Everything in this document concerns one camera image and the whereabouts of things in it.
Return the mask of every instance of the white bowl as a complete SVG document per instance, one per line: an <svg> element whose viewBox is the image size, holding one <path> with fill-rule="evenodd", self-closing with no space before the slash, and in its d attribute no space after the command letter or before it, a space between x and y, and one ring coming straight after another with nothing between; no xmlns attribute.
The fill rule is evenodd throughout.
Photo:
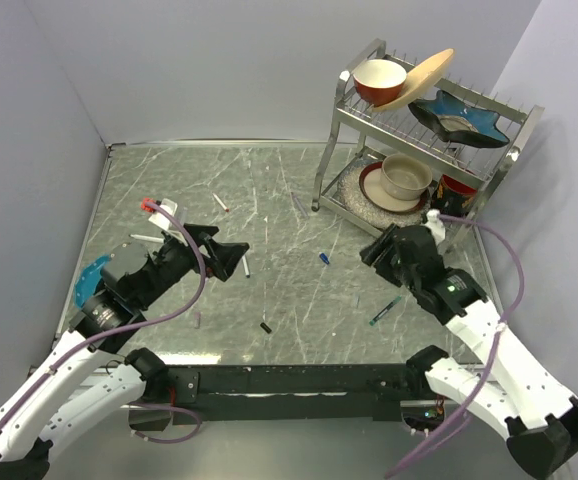
<svg viewBox="0 0 578 480"><path fill-rule="evenodd" d="M432 180L433 174L427 165L406 155L389 155L382 162L380 185L398 200L420 198Z"/></svg>

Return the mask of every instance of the black metal bar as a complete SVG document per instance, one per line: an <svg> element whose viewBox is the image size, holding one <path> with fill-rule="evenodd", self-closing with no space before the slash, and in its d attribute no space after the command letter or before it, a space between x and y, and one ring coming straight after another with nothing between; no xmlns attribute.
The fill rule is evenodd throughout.
<svg viewBox="0 0 578 480"><path fill-rule="evenodd" d="M400 421L401 400L435 398L431 392L414 396L407 372L404 364L205 365L170 367L169 378L177 392L176 405L199 412L205 420ZM175 417L176 424L190 421Z"/></svg>

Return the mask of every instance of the blue motor cap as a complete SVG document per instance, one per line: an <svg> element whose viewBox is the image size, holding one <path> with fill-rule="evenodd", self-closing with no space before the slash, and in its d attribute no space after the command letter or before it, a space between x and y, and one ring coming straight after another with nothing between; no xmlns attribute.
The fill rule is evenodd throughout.
<svg viewBox="0 0 578 480"><path fill-rule="evenodd" d="M97 258L91 265L82 269L80 277L74 287L73 302L76 307L82 308L89 298L96 293L96 288L102 279L101 270L107 262L109 262L109 255L103 255Z"/></svg>

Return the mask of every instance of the dish rack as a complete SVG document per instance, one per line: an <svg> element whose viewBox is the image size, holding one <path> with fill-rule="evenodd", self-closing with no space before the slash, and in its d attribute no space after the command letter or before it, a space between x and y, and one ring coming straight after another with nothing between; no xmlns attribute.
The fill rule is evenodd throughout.
<svg viewBox="0 0 578 480"><path fill-rule="evenodd" d="M414 63L406 61L406 55L400 59L396 57L395 51L393 54L386 52L386 42L381 39L374 40L356 56L338 77L331 131L316 172L311 209L318 211L322 205L371 235L380 236L381 230L345 207L336 195L335 188L340 175L353 162L359 161L366 155L377 159L384 158L384 154L366 145L367 137L369 137L428 165L437 176L447 175L476 189L474 201L466 215L468 219L474 218L491 198L520 156L540 120L544 108L535 105L529 113L524 113L521 111L522 106L518 109L512 108L508 105L509 102L504 104L497 101L497 96L490 98L472 90L472 87L462 86L461 80L453 82L449 77L441 78L434 87L429 89L427 94L431 92L435 95L436 89L441 89L469 105L498 112L500 114L497 123L498 129L510 140L508 145L497 149L477 149L460 144L444 143L433 131L419 123L408 108L403 107L393 111L376 113L373 112L372 106L362 100L356 92L353 82L350 82L353 71L370 58L382 58L396 62L407 72L416 66L416 61ZM347 166L323 189L323 179L338 142L341 124L358 131L357 150ZM445 242L444 248L460 242L469 228L466 225L450 228L447 232L447 242Z"/></svg>

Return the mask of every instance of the pen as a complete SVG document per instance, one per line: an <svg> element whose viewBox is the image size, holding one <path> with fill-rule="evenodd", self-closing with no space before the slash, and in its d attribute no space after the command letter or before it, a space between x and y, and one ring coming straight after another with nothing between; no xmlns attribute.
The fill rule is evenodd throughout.
<svg viewBox="0 0 578 480"><path fill-rule="evenodd" d="M251 272L249 271L249 263L247 262L247 257L242 256L242 266L245 267L245 276L247 278L251 277Z"/></svg>
<svg viewBox="0 0 578 480"><path fill-rule="evenodd" d="M218 195L216 195L215 193L212 193L212 195L213 195L213 198L216 199L216 202L218 202L218 205L220 205L222 207L222 209L228 213L229 208L225 205L225 203L222 200L220 200L220 197L218 197Z"/></svg>
<svg viewBox="0 0 578 480"><path fill-rule="evenodd" d="M163 238L158 237L148 237L147 235L136 235L134 233L132 233L129 236L136 240L142 240L143 242L165 243L165 240Z"/></svg>
<svg viewBox="0 0 578 480"><path fill-rule="evenodd" d="M309 214L307 213L307 211L305 210L304 205L302 204L302 202L300 201L300 199L296 196L295 193L291 192L291 199L293 200L293 203L296 204L296 208L298 210L300 210L300 213L302 213L302 216L305 218L309 218Z"/></svg>
<svg viewBox="0 0 578 480"><path fill-rule="evenodd" d="M387 305L385 308L380 310L380 313L378 313L378 315L376 315L375 317L373 317L371 319L371 321L369 322L369 325L371 325L373 327L376 324L376 322L378 320L380 320L382 317L384 317L387 314L387 312L389 310L391 310L396 305L396 303L398 303L401 299L402 299L402 296L398 295L389 305Z"/></svg>

